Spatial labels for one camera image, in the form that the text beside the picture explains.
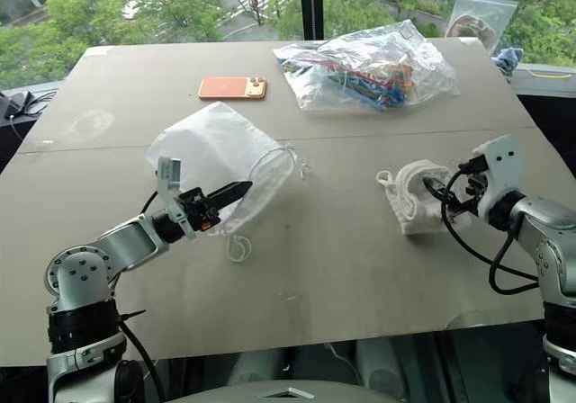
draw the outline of table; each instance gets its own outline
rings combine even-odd
[[[572,175],[485,50],[432,41],[455,67],[461,95],[386,113],[300,112],[271,52],[282,42],[88,50],[0,176],[0,365],[43,363],[47,262],[140,211],[155,188],[144,152],[207,104],[195,96],[205,76],[266,77],[263,102],[230,105],[305,149],[312,172],[291,179],[242,231],[253,244],[244,264],[226,259],[223,239],[199,237],[122,276],[119,310],[147,310],[131,324],[153,358],[540,318],[537,291],[491,292],[486,265],[448,235],[404,237],[374,180],[420,158],[455,165],[511,132],[526,160],[526,193],[576,208]],[[477,221],[463,236],[487,255],[503,241]],[[517,246],[507,264],[534,271]]]

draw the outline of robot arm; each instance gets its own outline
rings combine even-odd
[[[459,165],[459,171],[446,187],[436,179],[425,180],[425,185],[453,215],[466,211],[477,215],[494,228],[507,231],[510,240],[516,239],[532,256],[537,286],[544,300],[543,345],[550,363],[550,400],[573,401],[576,393],[576,213],[555,201],[527,197],[519,190],[523,164],[518,144],[510,136],[487,142],[473,153],[475,157]],[[471,196],[462,203],[450,191],[460,175],[468,177],[466,192]],[[505,246],[501,250],[502,254],[506,249]],[[491,279],[497,267],[504,269],[500,261],[492,264]],[[499,293],[520,291],[499,290]],[[563,399],[565,392],[570,394],[570,400]]]
[[[140,214],[50,261],[44,279],[56,298],[47,307],[50,403],[142,399],[121,399],[137,388],[141,391],[135,386],[141,372],[137,364],[122,361],[126,337],[114,301],[118,277],[163,254],[181,237],[194,239],[195,231],[220,223],[218,211],[241,199],[252,185],[232,183],[208,196],[200,188],[180,193],[179,175],[179,160],[160,158],[157,194],[164,210]]]

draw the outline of orange phone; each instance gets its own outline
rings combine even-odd
[[[198,90],[201,99],[262,99],[265,95],[262,77],[205,77]]]

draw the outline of white cloth pouch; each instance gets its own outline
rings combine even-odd
[[[255,217],[293,172],[291,148],[267,136],[222,102],[212,103],[168,127],[152,142],[146,159],[182,160],[180,189],[211,193],[236,181],[251,181],[246,196],[220,211],[220,233],[232,235]]]
[[[381,171],[376,175],[376,181],[384,186],[404,235],[446,231],[442,222],[440,201],[432,196],[424,185],[425,176],[435,177],[446,184],[452,172],[447,167],[429,160],[419,160],[405,165],[395,178],[390,171]],[[456,231],[472,223],[467,213],[451,216],[451,219]]]

